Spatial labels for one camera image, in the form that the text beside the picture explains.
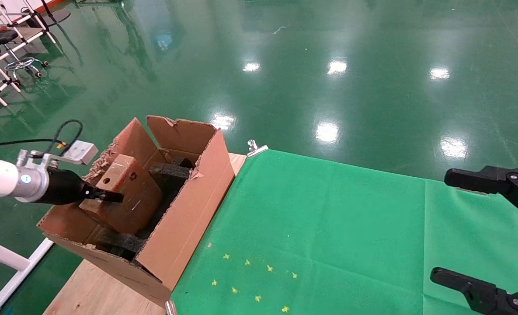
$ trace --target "torn cardboard edge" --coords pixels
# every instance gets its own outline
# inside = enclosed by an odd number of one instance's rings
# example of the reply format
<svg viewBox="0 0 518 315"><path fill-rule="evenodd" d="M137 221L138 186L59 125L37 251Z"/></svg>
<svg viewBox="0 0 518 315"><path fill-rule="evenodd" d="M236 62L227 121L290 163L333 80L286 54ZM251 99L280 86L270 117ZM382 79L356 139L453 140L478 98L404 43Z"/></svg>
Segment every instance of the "torn cardboard edge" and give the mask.
<svg viewBox="0 0 518 315"><path fill-rule="evenodd" d="M166 163L176 157L187 158L195 164L190 178L183 183L133 261L90 245L89 241L101 226L78 207L79 203L53 206L38 227L47 238L57 240L57 244L163 307L235 175L229 167L220 129L207 123L152 115L147 116L147 125L156 141L138 119L133 119L92 164L85 177L90 184L97 183L119 154L135 158L146 171L153 163ZM101 255L105 255L109 263L99 261Z"/></svg>

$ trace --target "green floor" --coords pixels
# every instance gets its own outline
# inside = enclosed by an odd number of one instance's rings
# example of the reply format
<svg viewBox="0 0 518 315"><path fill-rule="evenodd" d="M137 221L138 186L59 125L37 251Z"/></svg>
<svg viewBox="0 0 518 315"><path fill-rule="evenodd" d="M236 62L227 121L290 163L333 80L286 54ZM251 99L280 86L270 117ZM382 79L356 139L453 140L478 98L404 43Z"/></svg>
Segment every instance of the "green floor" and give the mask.
<svg viewBox="0 0 518 315"><path fill-rule="evenodd" d="M212 122L230 151L277 150L415 177L518 166L518 0L126 0L66 5L47 75L8 89L0 141L69 118L103 149L147 114ZM71 127L65 131L71 135ZM0 148L13 161L19 149ZM86 168L71 168L80 173ZM0 199L29 255L48 206ZM36 315L80 259L54 248L4 314ZM0 288L13 271L0 265Z"/></svg>

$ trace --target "wooden board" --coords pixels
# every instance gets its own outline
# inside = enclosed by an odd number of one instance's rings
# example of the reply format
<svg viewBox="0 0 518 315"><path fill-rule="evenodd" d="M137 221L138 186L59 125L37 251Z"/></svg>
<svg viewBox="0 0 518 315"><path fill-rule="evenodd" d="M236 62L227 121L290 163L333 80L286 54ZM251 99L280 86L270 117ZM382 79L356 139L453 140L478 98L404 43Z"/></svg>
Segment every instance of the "wooden board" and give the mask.
<svg viewBox="0 0 518 315"><path fill-rule="evenodd" d="M247 157L229 154L237 175ZM84 260L43 315L164 315L165 310Z"/></svg>

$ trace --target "green tablecloth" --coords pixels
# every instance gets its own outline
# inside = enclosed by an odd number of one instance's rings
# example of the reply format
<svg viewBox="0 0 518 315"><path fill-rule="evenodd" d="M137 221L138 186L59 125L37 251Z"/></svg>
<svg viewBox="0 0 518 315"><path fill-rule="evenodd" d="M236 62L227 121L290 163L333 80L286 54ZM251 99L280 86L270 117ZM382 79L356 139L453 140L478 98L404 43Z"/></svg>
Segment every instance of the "green tablecloth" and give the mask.
<svg viewBox="0 0 518 315"><path fill-rule="evenodd" d="M518 291L517 209L268 150L245 162L172 299L180 315L474 314L429 280L437 266Z"/></svg>

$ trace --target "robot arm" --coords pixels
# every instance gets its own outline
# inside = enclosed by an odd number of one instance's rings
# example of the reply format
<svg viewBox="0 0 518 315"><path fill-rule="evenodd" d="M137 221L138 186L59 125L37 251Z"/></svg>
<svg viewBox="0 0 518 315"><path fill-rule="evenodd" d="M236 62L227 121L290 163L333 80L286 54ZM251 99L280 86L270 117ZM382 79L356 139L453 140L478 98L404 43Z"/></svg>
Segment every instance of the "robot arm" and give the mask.
<svg viewBox="0 0 518 315"><path fill-rule="evenodd" d="M0 160L0 197L15 197L21 202L65 205L84 199L122 202L123 194L91 186L71 170L58 168L57 160L86 165L97 153L92 143L76 141L64 156L43 155L40 164L21 150L16 165Z"/></svg>

